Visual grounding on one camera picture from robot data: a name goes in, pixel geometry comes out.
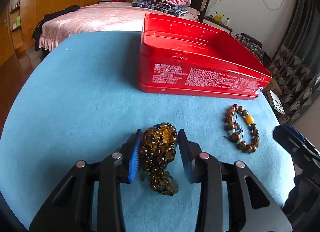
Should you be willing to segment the white box on stool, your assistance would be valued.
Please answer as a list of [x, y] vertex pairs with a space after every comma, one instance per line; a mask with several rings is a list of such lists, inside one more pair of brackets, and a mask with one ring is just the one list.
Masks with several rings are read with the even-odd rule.
[[267, 90], [267, 97], [271, 107], [278, 113], [285, 115], [285, 111], [279, 97], [272, 90]]

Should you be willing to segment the small wooden stool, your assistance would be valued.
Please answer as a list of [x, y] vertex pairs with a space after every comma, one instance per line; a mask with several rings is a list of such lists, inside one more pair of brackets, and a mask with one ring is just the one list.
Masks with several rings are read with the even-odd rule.
[[264, 88], [265, 92], [268, 91], [272, 91], [274, 92], [277, 96], [282, 95], [282, 91], [281, 88], [279, 86], [279, 84], [277, 83], [277, 81], [275, 79], [271, 79], [270, 82], [268, 83], [268, 85]]

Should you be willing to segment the dark floral curtain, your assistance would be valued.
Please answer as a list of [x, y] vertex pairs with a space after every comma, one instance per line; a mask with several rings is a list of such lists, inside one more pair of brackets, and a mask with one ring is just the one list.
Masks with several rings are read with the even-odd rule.
[[296, 123], [319, 99], [319, 11], [312, 0], [296, 0], [281, 46], [268, 66], [282, 94], [279, 123]]

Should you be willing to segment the plaid bag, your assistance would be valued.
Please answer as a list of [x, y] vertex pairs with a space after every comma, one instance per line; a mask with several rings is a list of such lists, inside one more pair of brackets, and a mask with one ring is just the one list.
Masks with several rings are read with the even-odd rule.
[[246, 33], [236, 34], [234, 38], [247, 48], [259, 61], [264, 58], [263, 45]]

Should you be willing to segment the blue table cloth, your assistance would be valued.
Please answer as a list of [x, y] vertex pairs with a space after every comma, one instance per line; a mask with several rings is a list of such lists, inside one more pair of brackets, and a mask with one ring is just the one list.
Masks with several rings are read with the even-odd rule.
[[[279, 205], [294, 186], [291, 156], [272, 137], [278, 121], [263, 95], [253, 101], [150, 94], [137, 84], [139, 32], [72, 35], [33, 71], [1, 136], [1, 193], [25, 226], [79, 160], [94, 163], [138, 129], [168, 122], [218, 160], [245, 162]], [[245, 154], [225, 139], [233, 104], [254, 117], [260, 143]]]

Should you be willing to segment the black nightstand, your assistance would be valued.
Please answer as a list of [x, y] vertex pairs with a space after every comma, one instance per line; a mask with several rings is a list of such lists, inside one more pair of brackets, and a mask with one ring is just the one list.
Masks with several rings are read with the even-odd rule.
[[210, 17], [204, 17], [203, 23], [208, 24], [208, 25], [211, 25], [212, 27], [218, 28], [218, 29], [220, 29], [220, 30], [223, 30], [223, 31], [229, 33], [230, 35], [231, 35], [232, 32], [233, 32], [233, 29], [232, 29], [232, 28], [230, 28], [230, 27], [228, 27], [228, 26], [225, 26], [225, 25], [222, 24], [222, 23], [216, 23], [216, 22], [213, 21], [213, 19], [210, 18]]

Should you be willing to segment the white bottle on nightstand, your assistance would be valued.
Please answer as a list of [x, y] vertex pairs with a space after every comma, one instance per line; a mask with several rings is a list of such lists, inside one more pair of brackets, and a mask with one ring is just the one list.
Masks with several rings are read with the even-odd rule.
[[228, 26], [228, 25], [229, 25], [229, 18], [227, 18], [227, 19], [224, 21], [224, 25], [225, 25], [225, 26]]

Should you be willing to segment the yellow pikachu toy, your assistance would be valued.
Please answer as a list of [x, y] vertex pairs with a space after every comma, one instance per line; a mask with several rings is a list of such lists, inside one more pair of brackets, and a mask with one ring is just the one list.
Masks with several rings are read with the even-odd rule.
[[221, 13], [218, 13], [217, 11], [215, 12], [215, 16], [213, 18], [213, 21], [216, 23], [221, 23], [224, 15]]

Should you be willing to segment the red metal tin box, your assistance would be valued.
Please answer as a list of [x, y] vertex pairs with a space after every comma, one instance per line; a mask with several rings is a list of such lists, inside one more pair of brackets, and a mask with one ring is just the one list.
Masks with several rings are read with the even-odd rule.
[[256, 99], [272, 79], [230, 34], [183, 18], [146, 14], [138, 64], [149, 93]]

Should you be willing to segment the black garment on bed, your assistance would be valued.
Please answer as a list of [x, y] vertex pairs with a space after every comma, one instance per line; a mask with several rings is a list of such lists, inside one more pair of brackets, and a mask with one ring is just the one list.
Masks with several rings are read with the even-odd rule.
[[65, 21], [66, 16], [80, 9], [79, 5], [71, 5], [52, 14], [45, 14], [43, 19], [36, 25], [31, 38], [35, 41], [35, 51], [42, 50], [49, 53], [61, 43], [63, 37], [59, 37], [59, 28]]

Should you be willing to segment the bed with pink cover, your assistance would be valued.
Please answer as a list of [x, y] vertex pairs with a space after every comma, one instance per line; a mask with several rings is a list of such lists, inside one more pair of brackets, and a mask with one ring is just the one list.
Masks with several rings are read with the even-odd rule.
[[[107, 0], [97, 4], [80, 7], [66, 16], [59, 28], [61, 42], [73, 34], [94, 31], [141, 31], [146, 14], [168, 15], [163, 12], [133, 7], [133, 0]], [[191, 0], [187, 7], [189, 14], [180, 18], [202, 22], [209, 0]]]

